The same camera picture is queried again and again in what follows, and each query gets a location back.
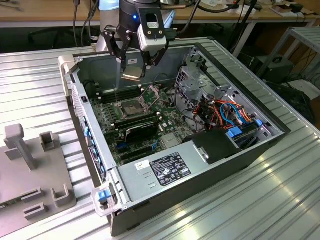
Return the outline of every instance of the blue cable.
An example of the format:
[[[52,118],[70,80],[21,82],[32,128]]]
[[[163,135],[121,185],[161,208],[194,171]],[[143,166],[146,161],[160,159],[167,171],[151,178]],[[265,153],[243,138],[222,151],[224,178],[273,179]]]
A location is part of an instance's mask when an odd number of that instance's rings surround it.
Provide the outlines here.
[[[235,126],[235,124],[234,124],[232,121],[228,120],[228,119],[225,117],[225,115],[224,115],[224,113],[223,113],[224,105],[229,105],[229,106],[231,106],[231,107],[234,109],[234,111],[235,111],[236,115],[238,116],[238,118],[239,118],[243,123],[247,123],[247,121],[239,114],[239,111],[236,109],[236,107],[235,107],[234,105],[232,105],[231,103],[224,103],[224,104],[222,104],[221,107],[220,107],[221,117],[222,117],[226,122],[232,124],[233,127]]]
[[[225,104],[226,104],[226,103],[222,104],[222,106],[220,107],[221,117],[222,117],[226,122],[232,124],[232,126],[234,127],[235,124],[234,124],[232,121],[228,120],[228,119],[225,117],[224,113],[223,113],[223,106],[224,106]]]

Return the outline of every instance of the wire bundle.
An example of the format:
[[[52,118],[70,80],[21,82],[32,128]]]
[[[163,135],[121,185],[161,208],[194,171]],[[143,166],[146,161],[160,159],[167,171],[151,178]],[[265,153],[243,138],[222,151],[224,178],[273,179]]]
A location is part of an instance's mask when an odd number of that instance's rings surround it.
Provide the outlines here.
[[[252,120],[246,114],[243,106],[234,102],[234,101],[225,101],[222,99],[216,100],[212,105],[209,105],[208,108],[212,110],[212,117],[209,124],[209,130],[213,127],[229,129],[233,128],[236,125],[242,125],[246,123],[250,123]],[[198,114],[200,109],[200,105],[195,108],[194,114]],[[234,123],[231,119],[229,119],[229,113],[232,111],[237,116],[237,122]]]

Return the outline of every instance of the metal rack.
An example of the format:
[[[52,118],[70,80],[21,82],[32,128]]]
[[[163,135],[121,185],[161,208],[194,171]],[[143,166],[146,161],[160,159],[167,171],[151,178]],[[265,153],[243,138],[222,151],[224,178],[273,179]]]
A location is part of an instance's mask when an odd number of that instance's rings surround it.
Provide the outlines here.
[[[295,38],[293,44],[289,47],[289,49],[284,54],[285,58],[288,58],[297,45],[299,43],[303,43],[307,45],[310,49],[314,50],[318,54],[320,53],[320,27],[291,27],[286,30],[280,41],[277,43],[275,48],[273,49],[270,56],[264,62],[258,73],[256,74],[259,78],[263,75],[266,71],[267,67],[271,63],[271,61],[275,58],[276,54],[280,51],[282,46],[286,43],[288,38],[292,36]],[[310,71],[313,73],[315,70],[320,68],[320,62],[316,64],[314,68]]]

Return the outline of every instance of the white sticker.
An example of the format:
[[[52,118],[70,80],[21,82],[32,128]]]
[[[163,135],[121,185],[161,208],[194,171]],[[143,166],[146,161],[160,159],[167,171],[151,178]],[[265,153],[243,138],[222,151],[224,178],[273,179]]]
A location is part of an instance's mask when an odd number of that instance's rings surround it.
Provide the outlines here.
[[[145,169],[147,167],[150,167],[149,160],[144,160],[144,161],[138,162],[134,166],[138,171],[141,169]]]
[[[185,169],[181,170],[181,173],[185,173],[185,172],[189,172],[189,169],[185,168]]]
[[[138,59],[137,58],[135,58],[135,59],[129,59],[128,60],[128,65],[130,65],[130,64],[136,64],[138,62]]]

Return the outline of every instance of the motherboard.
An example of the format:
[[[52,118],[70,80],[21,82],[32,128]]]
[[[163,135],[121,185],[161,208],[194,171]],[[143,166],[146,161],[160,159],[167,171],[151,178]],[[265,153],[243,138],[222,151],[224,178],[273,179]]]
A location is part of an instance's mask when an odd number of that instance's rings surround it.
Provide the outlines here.
[[[128,94],[139,96],[122,100]],[[194,134],[175,108],[173,91],[161,84],[136,86],[90,101],[118,166],[177,146]]]

